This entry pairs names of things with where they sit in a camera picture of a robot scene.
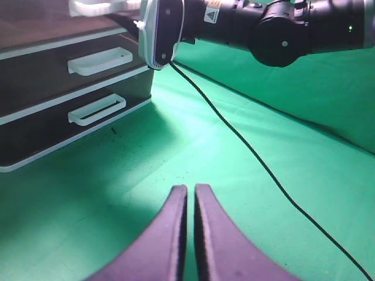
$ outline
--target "drawer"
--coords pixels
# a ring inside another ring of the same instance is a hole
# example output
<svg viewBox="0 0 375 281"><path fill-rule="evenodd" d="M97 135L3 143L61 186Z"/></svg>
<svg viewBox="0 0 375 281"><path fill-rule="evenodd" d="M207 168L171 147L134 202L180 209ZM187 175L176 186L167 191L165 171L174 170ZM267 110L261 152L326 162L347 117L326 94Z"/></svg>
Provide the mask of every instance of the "drawer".
<svg viewBox="0 0 375 281"><path fill-rule="evenodd" d="M148 70L110 87L0 126L0 172L21 167L146 104L151 97L153 74L152 70ZM86 126L69 121L69 112L108 97L114 91L126 100L125 108Z"/></svg>
<svg viewBox="0 0 375 281"><path fill-rule="evenodd" d="M49 101L66 97L72 92L78 92L77 96L85 94L89 92L83 91L85 88L114 80L142 66L146 67L144 61L137 55L138 45L122 37L126 35L124 33L121 36L106 36L1 60L0 118L39 104L43 106L36 111L42 110L54 104ZM69 73L68 61L117 47L130 51L132 61L89 76Z"/></svg>

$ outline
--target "black cable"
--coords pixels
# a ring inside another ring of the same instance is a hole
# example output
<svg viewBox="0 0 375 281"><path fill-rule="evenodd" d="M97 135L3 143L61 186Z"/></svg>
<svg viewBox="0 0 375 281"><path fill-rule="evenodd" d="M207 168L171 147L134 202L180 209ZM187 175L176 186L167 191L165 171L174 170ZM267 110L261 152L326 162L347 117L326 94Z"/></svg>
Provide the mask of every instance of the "black cable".
<svg viewBox="0 0 375 281"><path fill-rule="evenodd" d="M204 100L208 103L210 108L216 113L216 115L220 118L221 121L224 122L225 125L242 141L243 144L246 145L246 147L251 151L251 153L257 158L259 163L262 165L262 167L267 171L267 173L271 176L277 187L280 189L280 191L283 193L283 195L288 199L288 201L302 214L304 215L315 227L317 227L318 230L321 231L321 233L324 234L325 237L327 237L337 248L340 249L341 252L344 253L344 255L347 256L347 258L350 259L350 261L365 275L367 280L374 281L371 276L365 271L365 269L358 263L358 261L355 260L354 257L351 256L350 253L348 253L347 250L343 246L341 246L320 224L318 224L304 209L302 209L294 200L293 198L288 194L288 192L283 188L279 180L276 178L276 176L273 174L271 169L267 166L267 164L263 161L263 159L259 156L259 154L255 151L255 149L249 144L249 142L229 123L224 116L217 110L217 108L213 105L213 103L209 100L209 98L206 96L206 94L180 69L178 69L172 62L169 63L172 68L180 74L186 81L188 81L195 90L198 91L198 93L204 98Z"/></svg>

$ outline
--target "white drawer trim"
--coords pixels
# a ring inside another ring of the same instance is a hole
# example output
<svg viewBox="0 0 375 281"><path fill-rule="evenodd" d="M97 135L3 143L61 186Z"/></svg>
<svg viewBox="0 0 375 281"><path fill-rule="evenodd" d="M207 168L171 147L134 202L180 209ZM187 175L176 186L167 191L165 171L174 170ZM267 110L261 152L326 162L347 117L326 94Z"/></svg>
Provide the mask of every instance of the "white drawer trim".
<svg viewBox="0 0 375 281"><path fill-rule="evenodd" d="M102 127L104 127L104 126L106 126L106 125L108 125L108 124L128 115L129 113L132 113L133 111L136 111L137 109L139 109L139 108L143 107L144 105L150 103L150 101L151 101L151 99L148 99L148 100L134 106L133 108L130 108L129 110L126 110L125 112L116 115L115 117L113 117L111 119L108 119L108 120L90 128L90 129L78 134L78 135L75 135L74 137L72 137L70 139L64 140L63 142L60 142L59 144L54 145L54 146L52 146L52 147L50 147L50 148L48 148L44 151L41 151L41 152L39 152L39 153L37 153L37 154L27 158L27 159L23 159L22 161L17 162L15 164L13 164L12 166L7 166L7 167L0 166L0 173L9 173L9 172L14 171L18 168L21 168L22 166L24 166L26 164L29 164L29 163L35 161L36 159L39 159L43 156L46 156L47 154L49 154L51 152L54 152L55 150L58 150L58 149L60 149L64 146L66 146L66 145L68 145L68 144L70 144L70 143L72 143L72 142L74 142L74 141L76 141L76 140L78 140L78 139L80 139L80 138L100 129L100 128L102 128Z"/></svg>
<svg viewBox="0 0 375 281"><path fill-rule="evenodd" d="M84 89L80 89L78 91L71 92L70 94L63 95L62 97L55 98L54 100L46 101L46 102L43 102L41 104L37 104L37 105L34 105L32 107L23 109L21 111L14 112L14 113L9 114L7 116L0 117L0 125L4 125L6 123L9 123L9 122L12 122L14 120L20 119L20 118L28 116L30 114L34 114L34 113L42 111L46 108L53 107L57 104L62 104L63 102L72 100L73 98L80 97L80 96L82 96L84 94L87 94L89 92L96 91L98 89L101 89L101 88L106 87L108 85L114 84L116 82L120 82L122 80L125 80L127 78L132 77L132 76L135 76L139 73L145 72L147 70L148 70L148 66L143 66L143 67L140 67L138 69L129 71L127 73L124 73L122 75L116 76L114 78L111 78L111 79L105 80L103 82L91 85L91 86L86 87Z"/></svg>
<svg viewBox="0 0 375 281"><path fill-rule="evenodd" d="M77 36L74 38L59 40L56 42L39 44L39 45L32 46L32 47L16 47L15 49L12 48L9 51L2 51L0 49L0 60L10 59L11 57L23 56L24 54L37 53L37 52L50 50L50 49L54 49L54 48L58 48L58 47L66 46L66 45L80 43L83 41L98 39L98 38L109 36L109 35L124 33L126 31L127 30L124 28L116 28L113 30L105 31L105 32L97 32L97 33L90 34L90 35Z"/></svg>

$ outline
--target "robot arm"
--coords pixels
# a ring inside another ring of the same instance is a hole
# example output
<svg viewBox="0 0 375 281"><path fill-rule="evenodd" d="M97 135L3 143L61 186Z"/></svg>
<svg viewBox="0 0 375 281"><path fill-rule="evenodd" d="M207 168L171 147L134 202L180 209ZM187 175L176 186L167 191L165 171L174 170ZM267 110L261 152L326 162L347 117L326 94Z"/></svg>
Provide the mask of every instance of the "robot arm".
<svg viewBox="0 0 375 281"><path fill-rule="evenodd" d="M187 0L183 35L249 50L285 67L307 54L374 46L373 0Z"/></svg>
<svg viewBox="0 0 375 281"><path fill-rule="evenodd" d="M248 50L260 63L273 67L288 66L307 54L375 45L374 0L112 1L107 3L113 7L106 9L107 16L139 39L140 56L156 70L174 59L180 42L195 39ZM140 8L138 21L114 13L120 12L115 7L121 1L127 3L123 6L132 3Z"/></svg>

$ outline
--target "black robotic arm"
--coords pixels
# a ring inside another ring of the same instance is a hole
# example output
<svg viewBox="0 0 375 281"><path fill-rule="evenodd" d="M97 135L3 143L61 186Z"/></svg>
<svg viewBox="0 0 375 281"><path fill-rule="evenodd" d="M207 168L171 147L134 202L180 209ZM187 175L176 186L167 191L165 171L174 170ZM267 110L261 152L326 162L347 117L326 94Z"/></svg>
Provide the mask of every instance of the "black robotic arm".
<svg viewBox="0 0 375 281"><path fill-rule="evenodd" d="M187 0L183 39L249 50L268 66L285 67L314 53L374 46L373 0Z"/></svg>

